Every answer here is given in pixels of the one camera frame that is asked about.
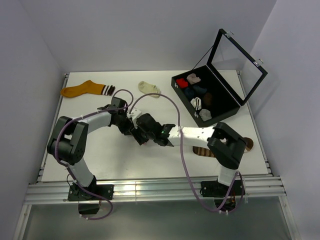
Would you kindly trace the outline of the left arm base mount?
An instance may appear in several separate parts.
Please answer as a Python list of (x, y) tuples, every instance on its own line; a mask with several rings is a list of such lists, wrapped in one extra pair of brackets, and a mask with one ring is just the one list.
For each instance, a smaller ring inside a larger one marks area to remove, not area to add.
[[(113, 193), (113, 184), (98, 184), (87, 188), (79, 187), (76, 183), (73, 183), (69, 187), (67, 201), (78, 202), (78, 213), (81, 217), (88, 220), (100, 220), (108, 217), (114, 209), (111, 202)], [(102, 201), (109, 203), (110, 210), (103, 216), (94, 216), (100, 210)]]

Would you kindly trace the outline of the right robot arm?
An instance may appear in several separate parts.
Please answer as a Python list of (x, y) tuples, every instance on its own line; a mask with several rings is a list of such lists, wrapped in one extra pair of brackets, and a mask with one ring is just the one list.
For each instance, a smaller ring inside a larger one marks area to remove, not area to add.
[(224, 122), (209, 127), (182, 127), (175, 124), (161, 125), (145, 113), (133, 120), (149, 140), (162, 147), (191, 146), (210, 150), (220, 164), (216, 183), (217, 191), (229, 194), (233, 178), (246, 149), (246, 140)]

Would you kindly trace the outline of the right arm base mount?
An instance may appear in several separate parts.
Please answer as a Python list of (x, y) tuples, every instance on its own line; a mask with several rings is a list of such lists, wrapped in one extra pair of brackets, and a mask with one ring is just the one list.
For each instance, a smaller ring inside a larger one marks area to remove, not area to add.
[[(224, 198), (229, 189), (228, 186), (219, 183), (217, 180), (202, 181), (200, 185), (200, 195), (202, 197)], [(245, 193), (246, 191), (242, 186), (242, 181), (236, 179), (228, 196), (241, 196)]]

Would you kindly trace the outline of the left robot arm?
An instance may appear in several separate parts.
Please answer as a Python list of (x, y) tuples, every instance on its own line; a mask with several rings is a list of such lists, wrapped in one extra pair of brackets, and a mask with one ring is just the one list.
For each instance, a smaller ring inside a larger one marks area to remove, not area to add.
[(62, 116), (54, 126), (47, 152), (66, 167), (76, 184), (81, 186), (79, 194), (86, 200), (95, 198), (98, 193), (96, 177), (84, 160), (88, 134), (116, 126), (123, 135), (130, 135), (134, 125), (127, 116), (128, 107), (125, 100), (113, 97), (110, 104), (93, 113), (76, 118)]

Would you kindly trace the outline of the dark brown sock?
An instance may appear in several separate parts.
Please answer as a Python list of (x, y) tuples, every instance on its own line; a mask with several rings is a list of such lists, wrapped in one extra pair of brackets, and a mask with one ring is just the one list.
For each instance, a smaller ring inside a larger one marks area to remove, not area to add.
[(213, 95), (210, 92), (205, 93), (202, 102), (205, 106), (210, 107), (213, 104)]

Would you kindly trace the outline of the cream ankle sock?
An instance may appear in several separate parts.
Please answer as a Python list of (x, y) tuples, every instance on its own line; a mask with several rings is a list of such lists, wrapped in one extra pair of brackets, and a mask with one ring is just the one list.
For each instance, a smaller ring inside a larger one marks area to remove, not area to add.
[(151, 93), (153, 93), (153, 94), (151, 94), (149, 96), (153, 97), (153, 98), (156, 98), (156, 99), (160, 97), (157, 94), (160, 94), (161, 91), (154, 84), (150, 84), (150, 83), (145, 82), (145, 81), (140, 81), (137, 86), (138, 86), (138, 90), (143, 94), (151, 94)]

